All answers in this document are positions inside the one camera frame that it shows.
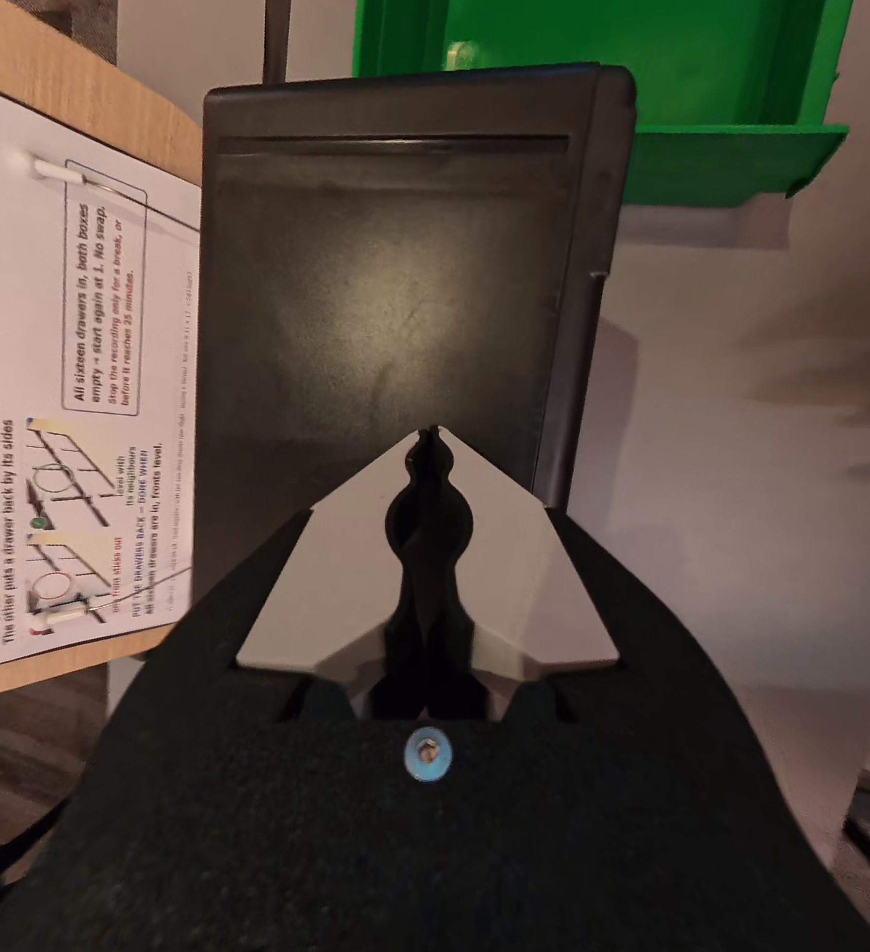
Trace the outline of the dark metal pole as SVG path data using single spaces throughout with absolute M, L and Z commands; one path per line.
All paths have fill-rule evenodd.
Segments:
M 262 85 L 270 87 L 286 81 L 292 1 L 264 2 Z

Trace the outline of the white sheet clip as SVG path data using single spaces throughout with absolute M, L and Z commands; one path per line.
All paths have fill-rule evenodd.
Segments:
M 53 631 L 73 621 L 81 620 L 88 615 L 88 605 L 83 601 L 72 601 L 50 606 L 35 612 L 29 622 L 29 632 L 40 636 Z
M 40 179 L 76 186 L 84 186 L 87 183 L 84 174 L 76 169 L 54 164 L 38 156 L 29 156 L 28 161 L 31 170 Z

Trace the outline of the white instruction sheet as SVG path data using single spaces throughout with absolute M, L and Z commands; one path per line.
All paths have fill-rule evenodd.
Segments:
M 198 186 L 0 95 L 0 663 L 190 605 L 200 217 Z

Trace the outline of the black drawer cabinet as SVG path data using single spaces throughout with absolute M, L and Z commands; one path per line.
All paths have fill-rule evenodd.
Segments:
M 566 506 L 635 124 L 592 63 L 206 95 L 195 601 L 431 424 Z

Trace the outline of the green plastic bin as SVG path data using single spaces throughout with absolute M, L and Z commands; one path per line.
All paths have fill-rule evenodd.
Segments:
M 846 140 L 825 121 L 850 1 L 358 1 L 353 74 L 626 67 L 624 201 L 734 208 L 796 195 Z

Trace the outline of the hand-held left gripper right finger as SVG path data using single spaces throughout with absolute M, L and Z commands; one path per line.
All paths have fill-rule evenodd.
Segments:
M 446 427 L 449 485 L 472 515 L 455 567 L 462 608 L 473 622 L 470 662 L 500 720 L 523 683 L 608 669 L 617 649 L 546 507 Z

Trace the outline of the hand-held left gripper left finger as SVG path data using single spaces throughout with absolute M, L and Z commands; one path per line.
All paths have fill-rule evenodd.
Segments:
M 241 669 L 312 676 L 340 687 L 358 717 L 385 674 L 385 631 L 415 619 L 406 546 L 420 521 L 417 463 L 430 432 L 412 431 L 312 506 L 236 655 Z

